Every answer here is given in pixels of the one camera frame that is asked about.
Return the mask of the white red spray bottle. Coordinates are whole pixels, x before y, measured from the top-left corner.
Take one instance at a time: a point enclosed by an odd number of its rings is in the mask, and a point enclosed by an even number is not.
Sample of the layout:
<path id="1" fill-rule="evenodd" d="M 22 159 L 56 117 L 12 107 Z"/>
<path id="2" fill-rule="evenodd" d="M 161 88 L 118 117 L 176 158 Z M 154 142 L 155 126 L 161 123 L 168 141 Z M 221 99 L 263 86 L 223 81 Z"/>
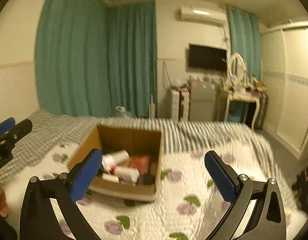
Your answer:
<path id="1" fill-rule="evenodd" d="M 110 173 L 114 166 L 130 160 L 130 156 L 126 150 L 105 154 L 102 156 L 101 170 Z"/>

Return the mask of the grey metallic charger block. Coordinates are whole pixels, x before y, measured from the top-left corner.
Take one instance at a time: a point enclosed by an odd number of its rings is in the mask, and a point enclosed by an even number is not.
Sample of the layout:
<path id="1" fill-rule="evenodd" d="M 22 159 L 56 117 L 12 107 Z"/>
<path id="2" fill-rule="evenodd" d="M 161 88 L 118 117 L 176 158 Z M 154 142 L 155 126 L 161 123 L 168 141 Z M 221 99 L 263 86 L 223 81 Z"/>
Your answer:
<path id="1" fill-rule="evenodd" d="M 141 174 L 137 180 L 137 185 L 153 185 L 155 180 L 156 178 L 153 174 Z"/>

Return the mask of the red box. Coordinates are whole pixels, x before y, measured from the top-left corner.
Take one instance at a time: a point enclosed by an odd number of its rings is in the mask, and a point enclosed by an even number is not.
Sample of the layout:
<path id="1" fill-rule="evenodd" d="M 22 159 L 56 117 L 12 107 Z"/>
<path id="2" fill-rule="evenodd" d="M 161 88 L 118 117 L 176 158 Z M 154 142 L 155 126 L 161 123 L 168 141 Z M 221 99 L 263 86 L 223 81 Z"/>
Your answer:
<path id="1" fill-rule="evenodd" d="M 150 169 L 150 156 L 132 156 L 130 157 L 129 167 L 136 168 L 140 175 L 148 174 Z"/>

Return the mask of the white plug charger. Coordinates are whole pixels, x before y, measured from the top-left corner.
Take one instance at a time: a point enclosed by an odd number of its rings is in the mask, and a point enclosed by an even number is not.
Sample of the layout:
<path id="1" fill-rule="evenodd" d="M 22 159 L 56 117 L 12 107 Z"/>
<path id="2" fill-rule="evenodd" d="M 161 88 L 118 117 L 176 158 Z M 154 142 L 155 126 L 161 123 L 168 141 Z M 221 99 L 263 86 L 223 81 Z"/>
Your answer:
<path id="1" fill-rule="evenodd" d="M 101 178 L 103 180 L 110 181 L 110 182 L 113 182 L 113 183 L 119 183 L 119 181 L 120 181 L 120 179 L 117 176 L 115 176 L 113 174 L 108 174 L 108 173 L 103 173 L 101 175 Z"/>

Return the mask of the white lint remover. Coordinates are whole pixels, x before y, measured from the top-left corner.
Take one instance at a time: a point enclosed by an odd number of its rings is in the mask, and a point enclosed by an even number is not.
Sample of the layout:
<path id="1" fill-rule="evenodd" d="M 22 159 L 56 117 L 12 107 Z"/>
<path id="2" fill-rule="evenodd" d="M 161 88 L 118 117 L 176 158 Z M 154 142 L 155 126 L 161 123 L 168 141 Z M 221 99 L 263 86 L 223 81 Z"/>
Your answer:
<path id="1" fill-rule="evenodd" d="M 127 183 L 136 183 L 140 176 L 139 171 L 136 168 L 125 166 L 114 166 L 111 169 L 111 174 Z"/>

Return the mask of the white floral quilt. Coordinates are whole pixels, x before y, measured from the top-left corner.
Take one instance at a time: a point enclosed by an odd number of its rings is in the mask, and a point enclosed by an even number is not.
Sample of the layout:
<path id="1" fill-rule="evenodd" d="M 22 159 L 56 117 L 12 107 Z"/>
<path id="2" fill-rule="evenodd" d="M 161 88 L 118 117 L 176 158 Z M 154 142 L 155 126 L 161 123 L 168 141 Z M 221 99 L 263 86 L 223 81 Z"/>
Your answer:
<path id="1" fill-rule="evenodd" d="M 233 141 L 215 147 L 223 161 L 238 174 L 279 183 L 288 239 L 307 220 L 297 208 L 292 191 L 273 163 L 270 145 L 256 140 Z M 227 211 L 225 202 L 204 166 L 204 151 L 168 153 L 162 158 L 162 180 L 157 198 L 149 204 L 127 204 L 121 199 L 89 190 L 78 208 L 102 239 L 204 239 Z"/>

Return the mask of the teal window curtain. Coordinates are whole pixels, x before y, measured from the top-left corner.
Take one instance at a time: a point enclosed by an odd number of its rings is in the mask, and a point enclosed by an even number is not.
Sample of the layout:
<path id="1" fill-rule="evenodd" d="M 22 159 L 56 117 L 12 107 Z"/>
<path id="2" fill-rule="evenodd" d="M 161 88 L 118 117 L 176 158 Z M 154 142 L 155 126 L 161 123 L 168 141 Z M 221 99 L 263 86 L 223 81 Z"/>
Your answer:
<path id="1" fill-rule="evenodd" d="M 156 100 L 154 1 L 45 0 L 35 42 L 39 106 L 55 115 L 149 116 Z"/>

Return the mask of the clear water jug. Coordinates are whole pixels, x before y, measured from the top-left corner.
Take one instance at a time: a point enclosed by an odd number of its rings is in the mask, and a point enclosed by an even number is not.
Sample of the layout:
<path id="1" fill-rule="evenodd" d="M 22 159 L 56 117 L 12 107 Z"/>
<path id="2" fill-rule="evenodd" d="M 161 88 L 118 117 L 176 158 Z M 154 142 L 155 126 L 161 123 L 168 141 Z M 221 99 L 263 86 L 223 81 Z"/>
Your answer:
<path id="1" fill-rule="evenodd" d="M 117 106 L 116 110 L 115 117 L 117 118 L 133 118 L 133 114 L 127 111 L 124 106 Z"/>

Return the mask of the brown cardboard box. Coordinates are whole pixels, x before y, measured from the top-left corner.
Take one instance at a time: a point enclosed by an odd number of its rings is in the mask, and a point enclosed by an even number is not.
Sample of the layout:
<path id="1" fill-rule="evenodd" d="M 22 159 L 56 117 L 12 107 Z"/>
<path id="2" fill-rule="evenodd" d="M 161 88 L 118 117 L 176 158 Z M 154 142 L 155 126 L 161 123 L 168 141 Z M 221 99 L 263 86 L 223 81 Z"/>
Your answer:
<path id="1" fill-rule="evenodd" d="M 68 168 L 83 161 L 92 149 L 102 162 L 90 189 L 106 196 L 153 202 L 161 182 L 163 133 L 141 128 L 95 126 L 76 149 Z"/>

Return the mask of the white dressing table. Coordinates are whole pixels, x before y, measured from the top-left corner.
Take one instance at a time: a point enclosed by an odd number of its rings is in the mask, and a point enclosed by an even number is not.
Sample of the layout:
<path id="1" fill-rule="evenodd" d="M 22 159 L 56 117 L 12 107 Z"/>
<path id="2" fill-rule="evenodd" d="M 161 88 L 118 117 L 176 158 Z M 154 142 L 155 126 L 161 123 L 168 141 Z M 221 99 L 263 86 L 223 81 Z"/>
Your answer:
<path id="1" fill-rule="evenodd" d="M 217 103 L 217 119 L 244 123 L 254 131 L 262 129 L 268 106 L 268 95 L 255 90 L 238 91 L 222 79 Z"/>

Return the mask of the white storage cabinet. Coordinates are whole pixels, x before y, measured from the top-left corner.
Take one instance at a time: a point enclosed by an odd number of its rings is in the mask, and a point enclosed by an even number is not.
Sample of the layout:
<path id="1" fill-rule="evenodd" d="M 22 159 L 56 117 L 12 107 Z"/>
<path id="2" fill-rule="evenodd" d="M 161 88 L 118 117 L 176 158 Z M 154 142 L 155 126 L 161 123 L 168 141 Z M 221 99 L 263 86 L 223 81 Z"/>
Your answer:
<path id="1" fill-rule="evenodd" d="M 170 89 L 169 102 L 169 115 L 172 120 L 189 120 L 190 93 L 186 88 Z"/>

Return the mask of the white vanity mirror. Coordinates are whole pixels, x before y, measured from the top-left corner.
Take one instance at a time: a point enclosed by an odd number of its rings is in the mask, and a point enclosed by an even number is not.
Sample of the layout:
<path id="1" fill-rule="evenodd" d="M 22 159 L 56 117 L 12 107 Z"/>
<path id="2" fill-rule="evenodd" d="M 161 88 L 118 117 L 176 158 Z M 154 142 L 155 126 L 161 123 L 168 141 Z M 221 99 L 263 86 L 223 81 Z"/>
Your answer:
<path id="1" fill-rule="evenodd" d="M 227 63 L 229 76 L 236 76 L 238 81 L 244 81 L 247 77 L 247 65 L 239 53 L 233 53 Z"/>

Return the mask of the white wardrobe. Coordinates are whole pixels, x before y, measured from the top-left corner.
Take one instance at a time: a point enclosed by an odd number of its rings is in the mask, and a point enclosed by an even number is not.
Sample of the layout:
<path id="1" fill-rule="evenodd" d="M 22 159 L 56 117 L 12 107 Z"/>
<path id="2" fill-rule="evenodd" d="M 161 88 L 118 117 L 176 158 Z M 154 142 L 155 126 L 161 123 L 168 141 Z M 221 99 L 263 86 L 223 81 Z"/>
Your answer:
<path id="1" fill-rule="evenodd" d="M 264 129 L 301 159 L 308 144 L 308 22 L 268 29 L 262 47 L 269 96 Z"/>

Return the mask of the teal right curtain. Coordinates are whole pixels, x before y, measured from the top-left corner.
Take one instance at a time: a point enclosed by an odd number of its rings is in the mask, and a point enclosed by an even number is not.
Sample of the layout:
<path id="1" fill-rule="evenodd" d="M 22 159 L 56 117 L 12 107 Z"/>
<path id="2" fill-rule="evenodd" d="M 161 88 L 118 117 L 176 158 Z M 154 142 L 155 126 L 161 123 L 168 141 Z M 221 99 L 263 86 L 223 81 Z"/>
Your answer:
<path id="1" fill-rule="evenodd" d="M 255 14 L 236 8 L 227 9 L 231 52 L 239 53 L 247 65 L 248 77 L 261 80 L 262 40 Z"/>

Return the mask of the black wall television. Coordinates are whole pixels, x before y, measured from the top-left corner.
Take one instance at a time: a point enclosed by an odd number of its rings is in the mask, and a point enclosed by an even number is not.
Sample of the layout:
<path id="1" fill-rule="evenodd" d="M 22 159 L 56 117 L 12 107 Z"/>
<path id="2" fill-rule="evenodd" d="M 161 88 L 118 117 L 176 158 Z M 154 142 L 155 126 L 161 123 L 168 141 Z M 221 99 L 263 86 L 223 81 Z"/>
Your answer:
<path id="1" fill-rule="evenodd" d="M 188 65 L 191 68 L 227 71 L 227 51 L 224 49 L 189 44 Z"/>

